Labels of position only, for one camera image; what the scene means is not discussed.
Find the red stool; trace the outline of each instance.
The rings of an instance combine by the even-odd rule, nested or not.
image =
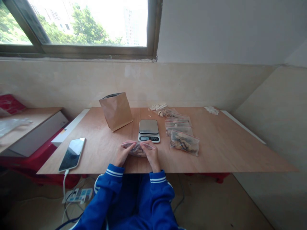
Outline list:
[[[217,183],[223,184],[224,178],[226,178],[230,173],[220,172],[220,173],[200,173],[200,174],[216,178]],[[185,175],[192,176],[192,175],[194,175],[194,173],[185,173]]]

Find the hand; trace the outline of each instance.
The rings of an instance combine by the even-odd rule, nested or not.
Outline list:
[[[153,173],[161,172],[159,158],[158,158],[158,148],[153,144],[151,140],[141,142],[140,145],[143,151],[146,153],[150,166],[153,169]]]
[[[126,159],[127,159],[129,152],[134,148],[135,145],[136,145],[136,143],[134,142],[132,145],[130,145],[126,149],[120,145],[118,150],[117,150],[114,165],[117,166],[117,167],[122,167],[123,164],[125,163]]]

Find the wooden table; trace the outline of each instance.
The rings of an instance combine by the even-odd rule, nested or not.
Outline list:
[[[167,173],[222,173],[222,172],[290,172],[297,169],[277,153],[259,142],[242,127],[220,112],[208,113],[203,107],[176,108],[191,117],[194,136],[200,138],[199,156],[169,147],[165,118],[147,108],[131,108],[134,122],[112,132],[104,118],[102,108],[92,107],[77,127],[58,147],[38,171],[38,174],[58,174],[58,169],[69,143],[86,138],[79,166],[72,174],[104,173],[114,162],[116,150],[127,139],[138,139],[140,119],[156,119],[161,142],[157,144],[161,168]],[[147,158],[128,156],[126,173],[148,173]]]
[[[23,138],[29,132],[37,128],[40,124],[48,120],[54,114],[62,110],[62,107],[55,108],[33,108],[26,109],[25,111],[9,116],[9,117],[0,117],[0,120],[9,120],[9,119],[24,119],[28,118],[33,123],[29,125],[19,126],[0,138],[0,154],[9,148],[19,139]]]

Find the wall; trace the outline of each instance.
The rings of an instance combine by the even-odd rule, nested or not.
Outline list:
[[[307,40],[286,59],[286,64],[307,68]]]
[[[233,111],[273,72],[260,65],[0,60],[1,83],[28,107],[63,106],[70,118],[126,91],[131,107],[215,105]]]
[[[299,173],[236,173],[275,229],[307,229],[307,69],[279,67],[233,115]]]
[[[307,1],[164,0],[162,63],[275,65],[307,38]]]

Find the smartphone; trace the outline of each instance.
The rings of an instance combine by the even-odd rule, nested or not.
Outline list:
[[[76,168],[79,164],[85,137],[72,140],[66,150],[65,156],[59,168],[59,172]]]

